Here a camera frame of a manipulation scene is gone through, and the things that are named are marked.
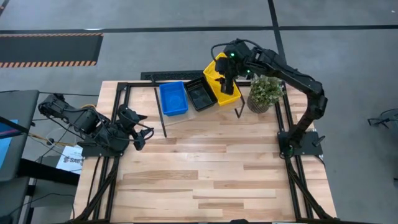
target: yellow bin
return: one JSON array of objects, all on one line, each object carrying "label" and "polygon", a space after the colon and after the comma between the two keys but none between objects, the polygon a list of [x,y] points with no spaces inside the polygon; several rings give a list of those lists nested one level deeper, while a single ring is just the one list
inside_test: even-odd
[{"label": "yellow bin", "polygon": [[[217,55],[216,59],[220,57],[227,57],[227,56],[222,52]],[[209,66],[207,66],[204,69],[203,73],[205,74],[206,80],[209,83],[211,89],[213,90],[213,93],[217,97],[218,104],[220,106],[223,106],[238,100],[241,97],[241,92],[236,86],[235,81],[234,81],[234,93],[232,95],[228,95],[221,92],[221,84],[219,83],[219,81],[215,80],[217,78],[223,78],[224,76],[216,72],[215,67],[216,67],[216,62],[213,60],[211,61]]]}]

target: gray floor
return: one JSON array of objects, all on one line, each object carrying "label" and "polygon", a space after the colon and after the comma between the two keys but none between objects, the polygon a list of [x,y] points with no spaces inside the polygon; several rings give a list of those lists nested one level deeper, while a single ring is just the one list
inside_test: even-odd
[{"label": "gray floor", "polygon": [[[275,8],[280,26],[398,24],[396,0],[275,0]],[[10,0],[0,17],[0,30],[271,24],[265,0]],[[325,116],[315,124],[326,135],[322,145],[338,216],[396,223],[395,136],[382,127],[369,127],[366,118],[397,107],[398,30],[282,31],[281,35],[288,63],[321,81],[329,98]],[[276,50],[272,31],[105,34],[97,66],[3,68],[0,90],[98,94],[103,80],[137,80],[141,72],[149,71],[203,69],[211,60],[212,45],[237,37]],[[68,96],[67,100],[81,106],[97,99]],[[40,121],[32,132],[46,135],[55,128],[50,121]],[[36,159],[45,151],[29,141],[24,157]],[[69,215],[69,205],[41,208],[34,223],[62,222]]]}]

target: blue plastic tray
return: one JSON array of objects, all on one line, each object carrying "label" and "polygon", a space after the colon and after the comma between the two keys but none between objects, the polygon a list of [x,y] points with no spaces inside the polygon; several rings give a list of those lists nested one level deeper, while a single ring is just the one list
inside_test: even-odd
[{"label": "blue plastic tray", "polygon": [[163,114],[174,116],[187,112],[188,102],[183,82],[161,84],[159,90]]}]

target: wooden table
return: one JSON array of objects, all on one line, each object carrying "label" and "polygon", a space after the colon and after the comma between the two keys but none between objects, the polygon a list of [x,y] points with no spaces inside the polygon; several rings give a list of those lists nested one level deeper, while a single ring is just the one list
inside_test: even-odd
[{"label": "wooden table", "polygon": [[[97,110],[109,118],[116,85],[103,82],[99,94]],[[241,91],[246,100],[249,87],[241,87]],[[297,122],[307,99],[289,86],[287,93]],[[121,158],[111,222],[295,220],[285,164],[279,158],[275,108],[255,114],[245,106],[240,119],[233,110],[197,117],[167,126],[168,138],[164,138],[154,87],[134,87],[130,96],[130,109],[147,115],[143,123],[155,127],[155,134],[141,152],[129,147]],[[280,105],[286,122],[283,102]],[[302,160],[308,189],[325,211],[335,216],[324,166],[313,156],[302,156]],[[76,214],[86,206],[95,163],[96,158],[84,161]],[[92,195],[101,162],[98,167]],[[299,189],[297,192],[304,217],[303,197]],[[100,218],[105,206],[106,199],[102,200]]]}]

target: plant pot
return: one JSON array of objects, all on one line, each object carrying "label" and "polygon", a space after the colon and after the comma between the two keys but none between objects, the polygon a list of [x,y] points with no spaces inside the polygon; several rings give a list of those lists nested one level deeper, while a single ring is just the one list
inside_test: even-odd
[{"label": "plant pot", "polygon": [[249,97],[248,97],[248,108],[253,113],[261,114],[261,113],[265,113],[269,109],[269,106],[256,103],[254,100],[251,99],[251,92],[250,92]]}]

